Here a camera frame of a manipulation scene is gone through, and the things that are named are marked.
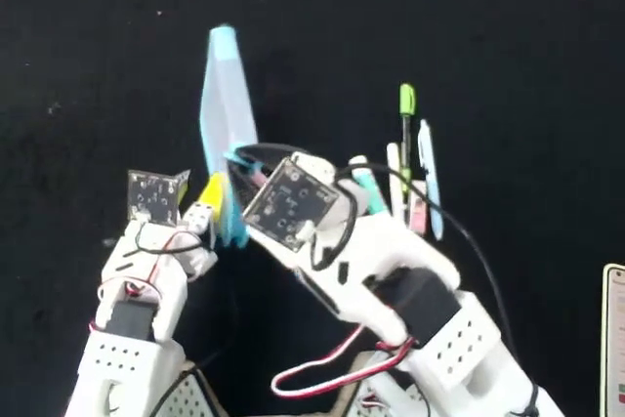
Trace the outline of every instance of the wire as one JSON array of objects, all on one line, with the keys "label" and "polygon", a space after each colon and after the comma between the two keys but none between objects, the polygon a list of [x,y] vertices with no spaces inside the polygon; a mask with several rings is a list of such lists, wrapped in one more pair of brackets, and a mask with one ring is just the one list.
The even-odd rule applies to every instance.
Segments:
[{"label": "wire", "polygon": [[[508,312],[506,310],[506,305],[504,303],[503,296],[499,288],[499,283],[497,282],[497,279],[495,278],[495,275],[492,269],[490,268],[490,264],[488,263],[488,260],[486,259],[485,255],[481,251],[481,248],[479,247],[478,243],[476,242],[474,237],[471,235],[471,233],[453,215],[451,215],[449,212],[447,212],[442,207],[440,207],[440,205],[433,202],[430,197],[428,197],[421,190],[415,187],[412,184],[412,181],[410,181],[408,178],[405,178],[401,173],[399,173],[399,171],[396,171],[393,168],[388,167],[387,165],[382,165],[379,163],[370,163],[370,162],[355,163],[353,165],[348,165],[345,168],[342,168],[341,170],[336,172],[334,181],[338,182],[340,180],[350,178],[352,174],[352,170],[356,170],[359,168],[368,168],[371,171],[376,172],[376,173],[386,173],[389,175],[393,175],[396,178],[399,178],[406,186],[410,188],[412,192],[418,195],[426,204],[430,206],[430,208],[439,212],[444,217],[445,220],[447,220],[458,231],[460,231],[460,233],[462,233],[462,235],[467,239],[472,249],[476,253],[484,271],[486,272],[488,281],[490,282],[490,286],[492,288],[493,295],[495,297],[495,303],[497,304],[497,309],[499,311],[499,316],[501,319],[501,327],[503,329],[503,334],[506,339],[508,349],[510,350],[510,354],[515,358],[516,361],[519,361],[518,355],[517,355],[517,348],[515,346],[515,342],[513,339],[512,327],[510,326],[510,319],[508,318]],[[349,241],[349,238],[352,237],[353,232],[354,230],[352,229],[352,232],[349,233],[348,241]]]},{"label": "wire", "polygon": [[314,261],[314,247],[316,245],[316,235],[312,237],[312,245],[311,245],[311,268],[313,271],[325,271],[328,269],[336,258],[343,252],[345,247],[350,242],[350,238],[352,237],[352,233],[354,233],[355,221],[358,216],[358,202],[355,199],[355,196],[349,192],[347,189],[343,188],[338,182],[334,185],[336,189],[341,192],[350,202],[350,212],[348,214],[347,222],[345,225],[345,229],[343,230],[343,234],[341,234],[341,238],[336,243],[336,246],[330,249],[329,252],[322,251],[321,261],[316,263]]},{"label": "wire", "polygon": [[144,227],[146,226],[146,224],[142,224],[141,227],[139,228],[139,230],[137,231],[137,234],[135,235],[135,245],[137,246],[137,249],[130,251],[129,253],[126,253],[123,255],[124,258],[128,258],[130,256],[134,256],[137,253],[143,252],[143,253],[148,253],[148,254],[153,254],[156,256],[160,256],[162,254],[182,254],[182,253],[186,253],[188,251],[193,251],[194,249],[197,248],[202,248],[204,247],[204,243],[202,242],[202,240],[199,238],[199,236],[197,236],[195,233],[192,233],[190,231],[175,231],[174,234],[172,234],[172,237],[169,238],[168,242],[166,243],[169,244],[169,242],[171,242],[171,240],[178,235],[179,233],[188,233],[191,234],[193,236],[195,236],[195,238],[197,239],[197,242],[195,244],[191,244],[189,246],[183,246],[182,248],[172,248],[172,249],[167,249],[162,248],[162,249],[149,249],[149,248],[144,248],[141,243],[141,234],[144,231]]},{"label": "wire", "polygon": [[421,390],[421,387],[419,386],[419,384],[416,381],[414,382],[414,386],[417,387],[417,391],[419,392],[419,394],[423,398],[423,401],[426,403],[426,409],[428,410],[428,415],[426,417],[432,417],[432,408],[430,407],[430,402],[426,398],[426,395],[423,394],[423,391]]},{"label": "wire", "polygon": [[365,378],[396,367],[410,353],[412,346],[415,343],[414,338],[408,337],[406,341],[397,349],[397,354],[393,355],[391,358],[381,361],[379,363],[375,363],[373,365],[365,366],[358,371],[348,373],[346,375],[334,378],[318,385],[309,386],[307,388],[302,388],[301,390],[293,391],[285,391],[278,387],[281,382],[292,377],[293,375],[300,373],[301,371],[304,371],[308,368],[326,365],[331,361],[335,360],[337,357],[345,352],[345,350],[354,342],[354,340],[360,335],[363,330],[364,326],[359,326],[358,328],[356,328],[354,332],[352,332],[352,334],[350,334],[339,347],[337,347],[334,351],[332,351],[324,358],[309,361],[307,363],[302,363],[301,365],[295,366],[275,375],[271,380],[271,390],[273,391],[273,393],[279,397],[301,399],[334,391],[343,386],[362,381]]},{"label": "wire", "polygon": [[130,275],[116,275],[115,277],[108,278],[100,284],[100,286],[98,287],[98,300],[102,301],[102,298],[104,297],[104,286],[112,280],[123,280],[129,283],[139,285],[140,287],[147,288],[154,292],[154,294],[158,297],[158,300],[161,300],[163,298],[160,290],[158,290],[153,284],[149,283],[146,280],[143,280],[142,278],[131,277]]}]

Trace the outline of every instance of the pen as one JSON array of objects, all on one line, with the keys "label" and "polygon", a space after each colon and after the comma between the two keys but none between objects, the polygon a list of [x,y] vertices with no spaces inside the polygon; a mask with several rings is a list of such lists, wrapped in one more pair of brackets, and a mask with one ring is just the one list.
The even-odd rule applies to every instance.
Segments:
[{"label": "pen", "polygon": [[[387,145],[387,160],[389,168],[399,171],[399,146],[397,144]],[[389,175],[389,190],[391,193],[391,211],[395,219],[404,220],[405,205],[401,195],[401,181],[399,178]]]},{"label": "pen", "polygon": [[[414,116],[417,107],[416,95],[414,88],[408,83],[402,83],[399,87],[399,115],[401,116],[401,174],[403,177],[410,181],[410,150],[412,149],[411,142],[411,119]],[[408,193],[408,186],[402,184],[401,190],[404,194]]]},{"label": "pen", "polygon": [[[426,188],[428,197],[436,205],[440,205],[440,193],[438,191],[437,166],[434,162],[434,150],[432,148],[432,134],[430,126],[425,119],[421,119],[419,134],[417,135],[419,148],[419,162],[426,174]],[[442,239],[442,216],[438,210],[430,207],[430,224],[432,232],[437,240]]]}]

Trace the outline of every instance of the black fabric background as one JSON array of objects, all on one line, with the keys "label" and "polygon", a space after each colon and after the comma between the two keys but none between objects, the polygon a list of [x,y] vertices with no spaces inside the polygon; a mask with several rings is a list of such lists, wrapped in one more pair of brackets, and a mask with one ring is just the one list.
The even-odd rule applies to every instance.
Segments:
[{"label": "black fabric background", "polygon": [[[337,163],[384,161],[397,87],[418,86],[443,204],[473,231],[526,371],[567,416],[597,412],[603,265],[625,259],[624,0],[0,0],[0,401],[60,415],[126,170],[205,178],[197,113],[207,31],[238,29],[261,139]],[[452,229],[440,245],[495,315]],[[340,324],[260,249],[221,253],[177,334],[231,414],[281,401],[275,372],[325,354]]]}]

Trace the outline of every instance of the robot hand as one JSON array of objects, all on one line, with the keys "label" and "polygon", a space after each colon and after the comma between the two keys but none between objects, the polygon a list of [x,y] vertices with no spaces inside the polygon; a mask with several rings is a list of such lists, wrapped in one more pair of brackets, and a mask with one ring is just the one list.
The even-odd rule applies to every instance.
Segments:
[{"label": "robot hand", "polygon": [[[519,367],[477,297],[458,290],[460,275],[444,255],[387,212],[361,215],[368,195],[352,181],[336,183],[329,162],[297,152],[286,160],[289,166],[278,166],[247,205],[248,231],[339,319],[372,330],[387,351],[401,345],[395,349],[398,356],[410,339],[417,340],[418,346],[402,356],[398,368],[410,375],[432,406],[428,414],[413,408],[407,415],[479,417],[517,412],[521,416],[563,416],[549,395]],[[296,195],[303,195],[299,182],[308,177],[321,200],[332,202],[327,191],[333,188],[336,200],[331,208],[315,212],[320,202],[312,205],[308,200],[296,200]],[[348,211],[349,199],[357,204],[355,214]],[[345,243],[343,233],[352,215],[357,218]],[[329,262],[328,252],[333,252]],[[374,287],[398,271],[402,274],[395,293],[401,298],[399,303],[389,304]],[[352,340],[353,336],[338,350]],[[326,361],[299,365],[278,377]],[[380,373],[380,368],[369,370]],[[353,376],[366,379],[371,389],[386,397],[391,410],[409,408],[406,403],[410,399],[396,385],[391,389],[393,380],[383,379],[385,373],[364,371]],[[310,396],[321,388],[317,385],[279,395]]]},{"label": "robot hand", "polygon": [[[148,178],[141,186],[146,194],[140,194],[140,200],[154,193],[172,193],[176,198],[168,190],[171,178],[151,174]],[[163,213],[157,209],[155,217]],[[173,415],[173,410],[156,414],[157,402],[166,396],[169,401],[163,408],[175,409],[176,415],[190,411],[209,417],[214,412],[208,398],[202,397],[195,375],[182,374],[185,352],[173,334],[187,300],[188,283],[217,261],[215,211],[198,200],[180,220],[170,211],[166,223],[154,220],[151,213],[129,213],[134,218],[102,271],[100,304],[65,416]],[[199,238],[201,234],[206,234],[207,243]],[[166,391],[181,378],[176,394],[169,396]]]}]

